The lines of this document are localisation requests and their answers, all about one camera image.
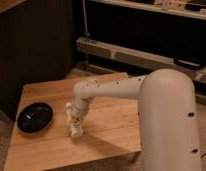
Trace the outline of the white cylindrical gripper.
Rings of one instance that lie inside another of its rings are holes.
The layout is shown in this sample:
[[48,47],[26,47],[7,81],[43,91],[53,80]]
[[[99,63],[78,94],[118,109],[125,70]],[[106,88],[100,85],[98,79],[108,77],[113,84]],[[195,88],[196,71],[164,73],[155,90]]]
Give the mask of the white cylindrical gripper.
[[[73,105],[73,107],[72,107],[73,115],[75,117],[80,117],[80,118],[78,118],[78,124],[82,125],[84,122],[84,116],[89,111],[90,99],[75,98],[72,105]],[[69,121],[70,122],[74,121],[74,116],[69,114]]]

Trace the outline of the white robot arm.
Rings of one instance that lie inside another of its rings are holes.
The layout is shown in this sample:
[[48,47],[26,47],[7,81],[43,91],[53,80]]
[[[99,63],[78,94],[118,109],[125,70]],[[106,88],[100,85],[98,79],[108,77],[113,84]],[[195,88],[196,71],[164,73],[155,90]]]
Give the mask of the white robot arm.
[[136,99],[140,119],[142,171],[202,171],[195,88],[186,74],[159,69],[148,75],[74,85],[66,105],[70,135],[83,134],[83,122],[96,96]]

